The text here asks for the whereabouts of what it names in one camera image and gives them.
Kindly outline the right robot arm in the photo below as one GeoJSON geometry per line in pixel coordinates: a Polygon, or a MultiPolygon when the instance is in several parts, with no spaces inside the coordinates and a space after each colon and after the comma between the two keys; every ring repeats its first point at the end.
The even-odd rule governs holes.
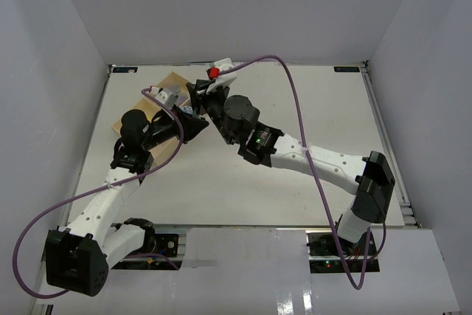
{"type": "Polygon", "coordinates": [[[322,181],[353,195],[347,211],[336,224],[334,249],[350,255],[373,224],[386,220],[395,177],[387,158],[371,151],[354,156],[311,145],[259,121],[260,112],[249,98],[229,95],[229,87],[215,80],[187,84],[191,105],[207,114],[228,145],[238,145],[238,153],[253,165],[264,165],[317,175],[322,181]]]}

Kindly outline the blue patterned jar front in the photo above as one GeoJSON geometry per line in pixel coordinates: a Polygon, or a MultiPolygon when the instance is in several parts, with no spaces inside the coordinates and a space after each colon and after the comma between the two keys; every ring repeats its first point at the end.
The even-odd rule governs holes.
{"type": "Polygon", "coordinates": [[[192,115],[194,114],[193,109],[192,109],[191,106],[183,106],[183,107],[181,108],[181,110],[182,110],[185,114],[188,114],[188,115],[190,115],[190,116],[192,116],[192,115]]]}

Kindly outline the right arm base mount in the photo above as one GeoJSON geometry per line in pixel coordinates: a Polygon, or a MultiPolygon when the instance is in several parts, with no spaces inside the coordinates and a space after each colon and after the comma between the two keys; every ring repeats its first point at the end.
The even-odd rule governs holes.
{"type": "MultiPolygon", "coordinates": [[[[350,272],[360,274],[364,262],[364,253],[367,250],[367,264],[365,272],[379,272],[377,261],[378,248],[371,235],[366,243],[367,234],[364,233],[357,243],[340,240],[341,250],[350,272]]],[[[307,234],[308,260],[311,274],[341,274],[344,267],[341,263],[335,241],[331,232],[309,232],[307,234]]]]}

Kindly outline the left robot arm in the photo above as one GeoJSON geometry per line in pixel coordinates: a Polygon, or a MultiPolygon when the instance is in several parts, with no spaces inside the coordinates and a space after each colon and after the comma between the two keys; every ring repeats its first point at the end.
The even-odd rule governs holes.
{"type": "Polygon", "coordinates": [[[154,162],[151,150],[173,138],[187,143],[208,126],[203,117],[174,106],[152,120],[139,109],[121,119],[120,137],[104,181],[84,210],[64,230],[46,238],[46,281],[49,285],[93,297],[103,288],[108,272],[132,252],[150,254],[156,237],[149,221],[128,220],[110,232],[114,219],[137,191],[154,162]]]}

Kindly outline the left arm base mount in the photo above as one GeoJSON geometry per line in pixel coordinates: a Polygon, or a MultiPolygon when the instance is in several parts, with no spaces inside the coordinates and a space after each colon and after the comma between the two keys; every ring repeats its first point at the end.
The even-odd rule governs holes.
{"type": "Polygon", "coordinates": [[[133,252],[122,262],[166,262],[165,258],[157,256],[159,254],[177,263],[184,259],[186,238],[187,232],[183,229],[159,229],[156,232],[156,241],[151,251],[152,256],[137,256],[138,252],[133,252]]]}

